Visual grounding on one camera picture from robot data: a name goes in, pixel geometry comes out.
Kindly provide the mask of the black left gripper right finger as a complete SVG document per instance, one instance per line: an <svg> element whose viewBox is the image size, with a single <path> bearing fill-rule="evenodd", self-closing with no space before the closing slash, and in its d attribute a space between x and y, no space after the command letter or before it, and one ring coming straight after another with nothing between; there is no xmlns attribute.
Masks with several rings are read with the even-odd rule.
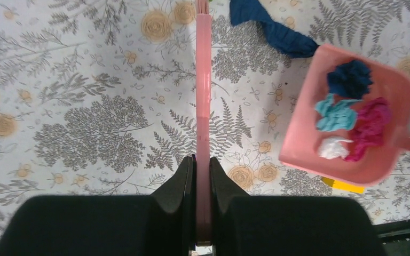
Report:
<svg viewBox="0 0 410 256"><path fill-rule="evenodd" d="M385 255L355 200L251 196L210 160L214 255Z"/></svg>

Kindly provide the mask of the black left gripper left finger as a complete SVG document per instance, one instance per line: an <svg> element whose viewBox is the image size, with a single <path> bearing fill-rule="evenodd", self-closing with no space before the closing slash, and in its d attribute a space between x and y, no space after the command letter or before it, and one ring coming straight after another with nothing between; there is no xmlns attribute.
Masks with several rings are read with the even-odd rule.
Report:
<svg viewBox="0 0 410 256"><path fill-rule="evenodd" d="M0 238L0 255L190 255L195 156L149 195L35 196Z"/></svg>

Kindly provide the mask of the pink dustpan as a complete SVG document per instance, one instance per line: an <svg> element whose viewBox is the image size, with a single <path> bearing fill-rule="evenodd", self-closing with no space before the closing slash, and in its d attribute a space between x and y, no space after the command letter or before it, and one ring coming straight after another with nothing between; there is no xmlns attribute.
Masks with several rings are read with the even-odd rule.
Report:
<svg viewBox="0 0 410 256"><path fill-rule="evenodd" d="M325 44L315 52L279 160L371 186L410 151L410 78L387 65Z"/></svg>

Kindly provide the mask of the pink hand brush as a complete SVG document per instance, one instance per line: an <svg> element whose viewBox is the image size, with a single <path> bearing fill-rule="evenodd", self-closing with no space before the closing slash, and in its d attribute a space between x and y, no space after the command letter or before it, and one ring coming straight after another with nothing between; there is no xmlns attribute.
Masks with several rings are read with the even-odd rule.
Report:
<svg viewBox="0 0 410 256"><path fill-rule="evenodd" d="M212 237L210 182L210 103L212 16L208 1L196 1L196 245Z"/></svg>

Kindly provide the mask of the small yellow block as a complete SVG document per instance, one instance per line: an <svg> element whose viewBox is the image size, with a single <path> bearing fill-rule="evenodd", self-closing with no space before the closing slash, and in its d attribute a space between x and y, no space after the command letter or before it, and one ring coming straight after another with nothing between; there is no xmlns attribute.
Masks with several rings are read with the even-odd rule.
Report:
<svg viewBox="0 0 410 256"><path fill-rule="evenodd" d="M355 185L352 185L352 184L348 184L348 183L341 182L341 181L338 181L338 180L333 180L333 179L326 178L326 177L321 177L321 180L324 184L326 184L326 185L328 185L328 186L330 186L331 188L334 188L334 189L345 190L345 191L348 191L348 192L358 193L358 194L363 193L364 190L365 190L365 187L355 186Z"/></svg>

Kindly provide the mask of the white paper scrap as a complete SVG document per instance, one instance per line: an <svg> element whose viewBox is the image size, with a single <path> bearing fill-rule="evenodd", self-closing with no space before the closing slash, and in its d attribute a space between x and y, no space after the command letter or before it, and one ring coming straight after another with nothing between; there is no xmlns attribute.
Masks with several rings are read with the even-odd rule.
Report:
<svg viewBox="0 0 410 256"><path fill-rule="evenodd" d="M353 141L338 136L327 137L321 142L318 148L318 155L325 159L344 159L349 154L349 150L344 143L353 143Z"/></svg>

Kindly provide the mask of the cyan paper scrap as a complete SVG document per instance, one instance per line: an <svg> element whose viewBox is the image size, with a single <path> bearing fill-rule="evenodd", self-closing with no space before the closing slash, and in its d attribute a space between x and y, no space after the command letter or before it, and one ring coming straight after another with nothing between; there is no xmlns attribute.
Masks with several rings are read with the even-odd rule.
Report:
<svg viewBox="0 0 410 256"><path fill-rule="evenodd" d="M351 108L359 103L358 99L343 99L335 103L335 94L327 94L324 100L316 103L314 109L321 116L316 122L316 129L321 132L352 130L357 121L357 113Z"/></svg>

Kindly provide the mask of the floral table mat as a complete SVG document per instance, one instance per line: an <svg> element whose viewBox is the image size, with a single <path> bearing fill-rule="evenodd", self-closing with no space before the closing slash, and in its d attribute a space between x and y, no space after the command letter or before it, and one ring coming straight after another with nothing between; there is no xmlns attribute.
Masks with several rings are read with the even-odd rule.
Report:
<svg viewBox="0 0 410 256"><path fill-rule="evenodd" d="M211 154L251 195L356 199L410 219L410 153L361 194L281 164L311 59L212 1ZM193 1L0 1L0 237L39 195L149 194L195 152Z"/></svg>

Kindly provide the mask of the magenta paper scrap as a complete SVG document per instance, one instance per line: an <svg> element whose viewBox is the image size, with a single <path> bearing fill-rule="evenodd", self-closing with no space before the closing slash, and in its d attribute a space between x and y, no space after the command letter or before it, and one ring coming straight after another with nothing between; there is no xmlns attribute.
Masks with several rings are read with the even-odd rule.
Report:
<svg viewBox="0 0 410 256"><path fill-rule="evenodd" d="M367 102L357 111L357 122L349 136L352 144L345 157L347 162L357 162L363 158L368 148L384 144L384 129L392 119L387 100L378 97Z"/></svg>

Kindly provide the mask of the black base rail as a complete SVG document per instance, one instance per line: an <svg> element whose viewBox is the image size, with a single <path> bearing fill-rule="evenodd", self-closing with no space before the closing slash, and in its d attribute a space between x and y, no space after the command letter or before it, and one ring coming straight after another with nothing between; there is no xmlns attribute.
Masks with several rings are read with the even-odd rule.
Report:
<svg viewBox="0 0 410 256"><path fill-rule="evenodd" d="M387 255L410 255L410 219L374 226Z"/></svg>

